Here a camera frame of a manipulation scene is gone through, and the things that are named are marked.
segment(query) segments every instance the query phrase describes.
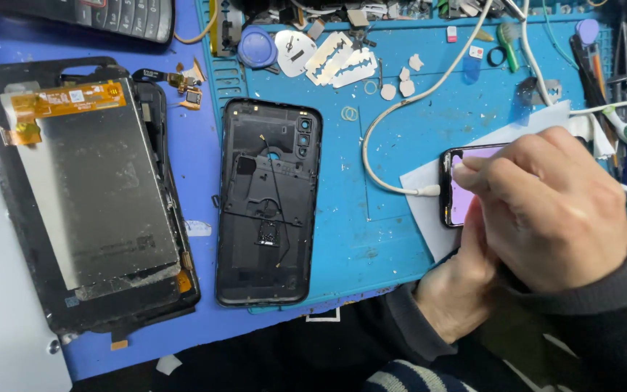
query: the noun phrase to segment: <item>phone screen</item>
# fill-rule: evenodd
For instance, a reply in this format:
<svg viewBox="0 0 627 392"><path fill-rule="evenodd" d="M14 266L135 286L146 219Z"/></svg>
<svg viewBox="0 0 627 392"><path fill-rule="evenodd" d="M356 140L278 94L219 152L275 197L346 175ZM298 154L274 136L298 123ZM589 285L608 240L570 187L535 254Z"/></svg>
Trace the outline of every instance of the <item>phone screen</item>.
<svg viewBox="0 0 627 392"><path fill-rule="evenodd" d="M456 148L450 150L448 153L451 155L451 170L453 172L454 165L460 163L463 157L477 156L480 158L489 158L497 153L502 147L504 147L504 145L491 145L485 146L484 148ZM466 213L468 212L468 206L471 204L472 199L473 193L458 186L458 184L454 181L454 176L451 176L451 204L448 207L451 210L451 214L449 214L449 216L452 225L463 225L463 222L466 219Z"/></svg>

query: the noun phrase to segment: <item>barcode label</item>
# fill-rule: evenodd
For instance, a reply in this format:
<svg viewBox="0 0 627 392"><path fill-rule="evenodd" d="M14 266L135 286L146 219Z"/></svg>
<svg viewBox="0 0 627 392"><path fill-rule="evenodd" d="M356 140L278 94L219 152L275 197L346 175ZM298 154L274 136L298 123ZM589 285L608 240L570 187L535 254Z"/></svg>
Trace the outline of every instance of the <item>barcode label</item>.
<svg viewBox="0 0 627 392"><path fill-rule="evenodd" d="M69 98L72 103L83 102L83 93L81 90L72 90L69 92Z"/></svg>

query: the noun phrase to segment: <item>green wire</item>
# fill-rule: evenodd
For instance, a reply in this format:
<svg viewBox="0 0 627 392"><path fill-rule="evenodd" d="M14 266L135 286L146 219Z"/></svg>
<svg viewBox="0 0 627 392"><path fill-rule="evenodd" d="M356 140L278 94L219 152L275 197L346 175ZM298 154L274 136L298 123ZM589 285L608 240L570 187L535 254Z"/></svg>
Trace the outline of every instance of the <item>green wire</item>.
<svg viewBox="0 0 627 392"><path fill-rule="evenodd" d="M548 12L545 9L545 1L544 1L544 16L545 16L545 26L546 28L548 28L548 35L550 36L550 40L553 42L553 46L558 51L558 53L560 53L560 55L563 58L565 58L565 60L568 62L568 64L570 64L572 68L579 70L579 67L577 66L577 63L575 62L575 60L573 60L572 57L568 56L568 54L565 53L563 48L561 48L561 46L558 44L558 41L555 40L555 35L553 34L553 30L550 28L550 19L548 18Z"/></svg>

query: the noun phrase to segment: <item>black phone back cover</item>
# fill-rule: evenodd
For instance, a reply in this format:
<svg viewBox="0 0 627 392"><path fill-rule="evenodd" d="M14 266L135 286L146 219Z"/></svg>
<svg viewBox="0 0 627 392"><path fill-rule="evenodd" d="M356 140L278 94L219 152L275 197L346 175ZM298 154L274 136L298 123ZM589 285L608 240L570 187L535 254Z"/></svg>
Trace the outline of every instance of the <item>black phone back cover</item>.
<svg viewBox="0 0 627 392"><path fill-rule="evenodd" d="M216 281L222 306L297 303L309 294L322 129L309 107L227 102Z"/></svg>

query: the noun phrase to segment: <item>smartphone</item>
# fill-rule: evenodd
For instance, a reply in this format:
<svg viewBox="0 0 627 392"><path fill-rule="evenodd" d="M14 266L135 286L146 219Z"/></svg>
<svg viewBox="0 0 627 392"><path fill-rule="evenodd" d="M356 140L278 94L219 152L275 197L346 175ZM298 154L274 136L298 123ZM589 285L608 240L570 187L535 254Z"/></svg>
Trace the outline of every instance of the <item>smartphone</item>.
<svg viewBox="0 0 627 392"><path fill-rule="evenodd" d="M440 219L447 227L461 227L468 212L468 206L473 199L473 193L466 191L456 184L452 178L454 165L461 162L465 156L489 158L497 153L503 144L487 144L485 146L456 147L442 153L440 157L440 179L442 191L440 193Z"/></svg>
<svg viewBox="0 0 627 392"><path fill-rule="evenodd" d="M323 118L233 98L224 109L216 298L274 306L309 294Z"/></svg>

